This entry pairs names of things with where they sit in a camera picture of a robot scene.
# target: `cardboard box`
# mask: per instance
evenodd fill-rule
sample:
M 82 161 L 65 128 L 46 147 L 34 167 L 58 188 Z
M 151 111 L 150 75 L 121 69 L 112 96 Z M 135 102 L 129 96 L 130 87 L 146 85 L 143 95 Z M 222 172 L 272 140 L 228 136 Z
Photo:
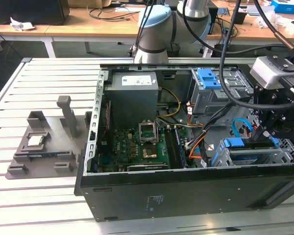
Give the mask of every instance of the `cardboard box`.
M 103 8 L 109 6 L 112 0 L 68 0 L 69 7 L 72 8 L 86 8 L 89 5 L 90 8 Z
M 275 13 L 294 14 L 294 2 L 273 0 L 271 6 L 275 6 Z

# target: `black box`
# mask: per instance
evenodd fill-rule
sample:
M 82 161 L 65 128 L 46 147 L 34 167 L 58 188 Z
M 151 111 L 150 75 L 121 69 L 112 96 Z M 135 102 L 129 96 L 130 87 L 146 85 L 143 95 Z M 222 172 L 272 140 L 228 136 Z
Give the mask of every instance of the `black box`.
M 209 14 L 211 16 L 211 23 L 210 23 L 210 29 L 208 34 L 211 34 L 212 30 L 214 29 L 215 20 L 217 18 L 218 7 L 211 0 L 208 1 L 207 6 L 209 8 Z
M 0 0 L 0 24 L 12 19 L 32 24 L 62 25 L 69 16 L 68 0 Z

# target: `yellow wire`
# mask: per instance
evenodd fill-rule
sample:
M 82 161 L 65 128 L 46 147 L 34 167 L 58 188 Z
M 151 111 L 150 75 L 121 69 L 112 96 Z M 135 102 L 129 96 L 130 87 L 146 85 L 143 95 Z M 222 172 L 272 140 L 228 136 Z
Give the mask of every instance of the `yellow wire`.
M 180 109 L 181 109 L 181 102 L 180 102 L 180 100 L 177 98 L 177 96 L 176 96 L 172 91 L 170 91 L 168 88 L 163 87 L 162 89 L 168 91 L 171 95 L 174 96 L 174 98 L 176 99 L 176 101 L 177 101 L 177 103 L 178 103 L 178 107 L 177 107 L 177 110 L 176 110 L 175 112 L 171 113 L 171 114 L 157 115 L 157 117 L 162 117 L 162 118 L 165 118 L 165 117 L 171 117 L 171 116 L 177 114 L 177 113 L 180 111 Z

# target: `sticker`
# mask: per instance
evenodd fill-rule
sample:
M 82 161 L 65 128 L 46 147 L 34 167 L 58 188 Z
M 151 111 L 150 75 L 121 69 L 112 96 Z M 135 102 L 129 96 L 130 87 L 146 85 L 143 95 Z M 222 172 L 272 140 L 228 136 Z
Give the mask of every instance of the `sticker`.
M 187 113 L 189 115 L 192 115 L 193 114 L 193 109 L 191 107 L 187 107 Z
M 203 159 L 201 159 L 200 164 L 203 168 L 207 167 L 207 163 Z
M 150 75 L 122 77 L 122 86 L 146 86 L 146 85 L 152 85 Z
M 207 150 L 215 150 L 215 147 L 213 144 L 208 145 L 208 149 Z

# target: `gray 3d-printed holder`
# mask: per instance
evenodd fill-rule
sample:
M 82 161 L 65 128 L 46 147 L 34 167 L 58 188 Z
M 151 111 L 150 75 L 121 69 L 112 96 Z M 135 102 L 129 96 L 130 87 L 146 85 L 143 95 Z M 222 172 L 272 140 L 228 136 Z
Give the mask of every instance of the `gray 3d-printed holder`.
M 29 126 L 7 170 L 7 179 L 76 176 L 79 155 L 88 138 L 90 118 L 89 113 L 75 117 L 70 101 L 69 96 L 60 96 L 57 101 L 64 117 L 45 117 L 42 111 L 30 112 Z M 37 136 L 36 141 L 29 144 L 33 136 Z

